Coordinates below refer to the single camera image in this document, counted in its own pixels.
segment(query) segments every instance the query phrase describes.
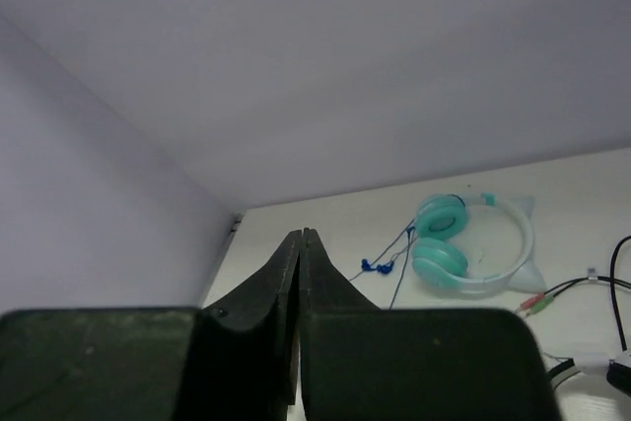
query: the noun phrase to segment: white table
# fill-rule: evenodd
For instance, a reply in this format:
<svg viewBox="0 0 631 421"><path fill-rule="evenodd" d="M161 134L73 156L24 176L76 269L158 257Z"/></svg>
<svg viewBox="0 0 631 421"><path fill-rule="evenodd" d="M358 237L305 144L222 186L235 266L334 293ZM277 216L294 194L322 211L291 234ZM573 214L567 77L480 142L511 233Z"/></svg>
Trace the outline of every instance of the white table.
<svg viewBox="0 0 631 421"><path fill-rule="evenodd" d="M606 275L615 244L631 234L631 149L269 206L245 214L205 305L258 269L290 231L317 229L333 264L350 277L359 270L362 258L373 259L387 246L428 195L482 191L509 198L534 197L535 263L549 286L584 276L590 266ZM480 208L464 233L453 239L473 271L496 268L507 258L512 261L521 237L517 227L506 225L510 222ZM375 304L387 307L402 263L400 259L388 277L369 273L353 283ZM631 280L631 245L621 251L618 268L619 278ZM619 291L620 310L631 338L631 295ZM513 310L525 298L507 291L480 300L446 299L428 291L408 266L395 307ZM527 323L548 353L620 351L608 290L601 284L568 291ZM554 364L545 360L549 366ZM558 396L568 420L631 419L631 398L604 380L578 376L563 384ZM302 406L294 407L288 419L305 419Z"/></svg>

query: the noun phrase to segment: ear cup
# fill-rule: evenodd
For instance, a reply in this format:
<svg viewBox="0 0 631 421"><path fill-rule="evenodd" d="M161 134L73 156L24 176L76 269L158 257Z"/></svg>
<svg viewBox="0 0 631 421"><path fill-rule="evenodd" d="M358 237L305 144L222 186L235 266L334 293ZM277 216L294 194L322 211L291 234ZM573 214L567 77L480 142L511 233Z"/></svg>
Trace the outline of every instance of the ear cup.
<svg viewBox="0 0 631 421"><path fill-rule="evenodd" d="M468 262L455 246L437 239L420 239L412 251L412 267L417 275L433 286L457 286L454 276L465 277Z"/></svg>
<svg viewBox="0 0 631 421"><path fill-rule="evenodd" d="M459 233L468 215L462 200L450 194L437 194L425 199L416 212L416 233L419 237L444 241Z"/></svg>

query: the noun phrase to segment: blue cord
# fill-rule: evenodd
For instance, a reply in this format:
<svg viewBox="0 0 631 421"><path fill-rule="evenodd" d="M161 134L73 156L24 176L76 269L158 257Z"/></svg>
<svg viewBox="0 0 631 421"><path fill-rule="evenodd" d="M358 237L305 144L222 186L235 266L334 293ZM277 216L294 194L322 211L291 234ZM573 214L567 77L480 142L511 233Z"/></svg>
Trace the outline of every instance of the blue cord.
<svg viewBox="0 0 631 421"><path fill-rule="evenodd" d="M377 262L387 253L388 250L390 250L401 239L401 237L403 237L403 234L407 232L408 233L407 236L409 238L410 233L408 232L408 230L412 228L412 224L414 224L414 219L412 219L407 224L407 226L403 228L401 233L398 236L396 236L396 239L394 239L392 243L389 246L387 246L386 249L382 251L382 253L377 258L375 258L375 260L373 260L373 263L369 263L366 258L363 258L361 271L357 273L355 276L353 276L352 278L350 278L348 281L353 281L354 279L363 275L365 272L370 272L370 271L377 271L381 273L382 275L388 275L392 271L392 268L394 267L394 260L396 260L396 258L391 259L388 263L384 263L384 264L377 264ZM409 251L409 246L411 246L411 242L408 242L408 251ZM397 255L397 257L401 255L404 251L405 249L402 250Z"/></svg>
<svg viewBox="0 0 631 421"><path fill-rule="evenodd" d="M398 295L398 290L401 287L401 282L403 281L403 275L405 275L405 268L407 267L407 262L410 259L410 247L412 246L412 232L414 232L414 228L406 229L407 231L407 250L405 252L405 262L403 263L403 268L401 268L401 276L398 278L398 283L396 283L396 289L394 290L394 294L392 295L392 301L390 301L389 310L394 306L394 301L396 300L396 296Z"/></svg>

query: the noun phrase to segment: teal headphones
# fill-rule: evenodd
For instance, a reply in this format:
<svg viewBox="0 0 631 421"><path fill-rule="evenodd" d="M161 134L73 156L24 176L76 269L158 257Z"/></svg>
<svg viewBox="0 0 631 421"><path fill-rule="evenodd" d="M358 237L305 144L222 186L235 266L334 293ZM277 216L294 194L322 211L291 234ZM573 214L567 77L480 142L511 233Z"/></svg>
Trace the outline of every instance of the teal headphones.
<svg viewBox="0 0 631 421"><path fill-rule="evenodd" d="M520 256L504 273L485 278L467 277L466 256L446 242L464 229L469 217L467 207L475 205L503 210L522 231L524 244ZM415 222L419 240L412 251L412 267L430 285L469 294L492 293L506 286L533 293L545 289L545 282L532 262L532 223L524 210L512 201L489 193L474 196L439 194L421 203Z"/></svg>

